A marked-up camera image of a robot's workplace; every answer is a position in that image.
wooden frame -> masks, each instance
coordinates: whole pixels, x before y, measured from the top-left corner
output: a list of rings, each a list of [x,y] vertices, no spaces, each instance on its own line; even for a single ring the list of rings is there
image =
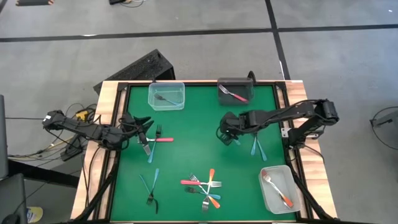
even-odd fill
[[[98,105],[96,110],[95,118],[101,115],[101,123],[102,124],[111,124],[114,105],[116,100],[116,93],[118,91],[119,82],[123,83],[150,83],[151,81],[106,81],[103,82],[103,86],[101,89],[101,93],[98,99]],[[168,80],[164,82],[185,82],[185,83],[195,83],[195,82],[216,82],[216,80]],[[280,80],[258,80],[258,82],[284,82],[286,86],[287,96],[289,99],[289,103],[293,104],[300,100],[306,100],[307,95],[305,93],[304,85],[302,81],[280,81]],[[123,113],[123,105],[124,99],[126,96],[126,91],[122,90],[121,97],[119,98],[119,107],[117,108],[117,116],[119,118]],[[282,94],[278,93],[279,103],[281,107],[284,107],[284,99]],[[294,126],[300,126],[305,119],[297,119],[294,121]],[[316,140],[307,140],[307,145],[310,147],[320,151],[320,147],[318,141]],[[85,156],[85,164],[84,169],[85,172],[88,173],[89,165],[91,159],[93,158],[93,154],[98,148],[97,143],[90,141],[87,147],[86,156]],[[305,174],[305,180],[307,182],[307,187],[313,197],[317,200],[317,202],[324,208],[324,210],[331,216],[336,217],[336,210],[333,203],[333,199],[330,192],[330,187],[328,183],[328,179],[326,176],[325,166],[322,162],[322,159],[310,152],[302,149],[300,151],[303,171]],[[89,199],[91,200],[95,193],[98,190],[100,175],[102,172],[103,162],[104,162],[105,150],[100,149],[92,162],[91,175],[90,175],[90,188],[88,191]],[[114,152],[111,152],[109,157],[109,164],[113,164]],[[107,173],[110,171],[111,166],[108,166]],[[75,218],[79,216],[79,214],[85,208],[85,200],[86,200],[86,188],[85,188],[85,179],[83,176],[83,172],[80,175],[80,181],[78,185],[78,189],[76,192],[75,203],[73,204],[73,210],[71,214],[71,218]],[[106,207],[108,203],[109,196],[109,188],[103,195],[103,199],[101,201],[101,206],[99,208],[99,216],[98,218],[105,218]],[[301,217],[308,217],[305,211],[305,206],[302,206]]]

utensil pile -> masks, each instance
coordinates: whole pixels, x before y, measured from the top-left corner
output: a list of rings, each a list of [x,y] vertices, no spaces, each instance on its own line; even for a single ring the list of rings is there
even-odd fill
[[[209,173],[209,182],[200,182],[198,180],[198,178],[193,175],[190,174],[189,178],[190,180],[181,180],[181,184],[183,185],[196,185],[199,186],[200,190],[195,189],[194,187],[185,187],[185,191],[188,193],[199,193],[199,194],[203,194],[206,195],[205,199],[203,199],[202,202],[202,206],[201,206],[201,210],[203,212],[207,212],[208,210],[208,206],[209,206],[209,201],[211,201],[211,203],[214,205],[215,208],[220,208],[220,204],[216,201],[216,199],[221,199],[220,195],[216,195],[216,194],[209,194],[210,193],[210,189],[212,187],[221,187],[221,182],[219,181],[213,181],[213,177],[215,174],[215,170],[214,169],[210,169],[210,173]],[[205,190],[202,185],[207,185],[207,190]]]

green table surface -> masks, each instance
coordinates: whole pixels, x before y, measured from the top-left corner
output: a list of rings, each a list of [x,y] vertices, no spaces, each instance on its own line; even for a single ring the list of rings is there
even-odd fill
[[[267,155],[264,162],[257,147],[250,155],[253,136],[241,136],[241,145],[232,142],[225,146],[217,137],[216,129],[223,115],[246,110],[274,110],[275,99],[271,86],[256,86],[254,99],[246,106],[221,106],[216,86],[186,86],[185,107],[178,111],[154,111],[147,103],[148,87],[132,87],[128,112],[137,117],[151,116],[155,121],[147,133],[154,138],[156,126],[162,125],[162,137],[173,137],[174,142],[158,142],[154,161],[137,139],[121,153],[118,178],[111,212],[112,221],[244,221],[294,220],[293,213],[275,215],[264,204],[258,175],[263,167],[285,164],[279,126],[272,124],[259,132],[259,140]],[[156,168],[160,169],[154,196],[159,201],[147,205],[147,190],[139,174],[152,188]],[[221,207],[211,203],[207,213],[201,212],[202,194],[184,191],[180,180],[188,180],[194,173],[202,182],[208,182],[209,170],[215,170],[214,181],[223,186],[212,188],[211,194],[221,195]]]

green mat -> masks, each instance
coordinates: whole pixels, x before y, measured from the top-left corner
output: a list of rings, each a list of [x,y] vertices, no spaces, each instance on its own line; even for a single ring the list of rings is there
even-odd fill
[[[257,86],[254,93],[250,105],[220,106],[215,86],[186,86],[183,110],[154,111],[147,104],[148,87],[132,87],[128,111],[137,117],[151,116],[155,121],[147,137],[154,138],[156,126],[161,124],[162,137],[175,140],[157,143],[154,161],[149,164],[137,139],[131,139],[129,148],[121,154],[111,220],[294,220],[293,213],[275,215],[266,210],[258,179],[263,167],[285,164],[279,126],[272,124],[258,134],[268,158],[265,162],[258,147],[256,155],[250,155],[252,135],[240,137],[240,146],[235,142],[225,146],[216,137],[220,119],[228,111],[239,114],[253,109],[275,109],[271,86]],[[157,215],[154,203],[146,204],[148,193],[139,178],[142,174],[151,189],[156,168],[160,169],[154,190],[159,201]],[[186,193],[180,180],[188,180],[193,172],[202,182],[208,182],[211,168],[215,169],[213,180],[223,183],[222,187],[210,191],[222,196],[218,200],[221,207],[216,209],[210,203],[208,212],[202,213],[201,203],[205,196]]]

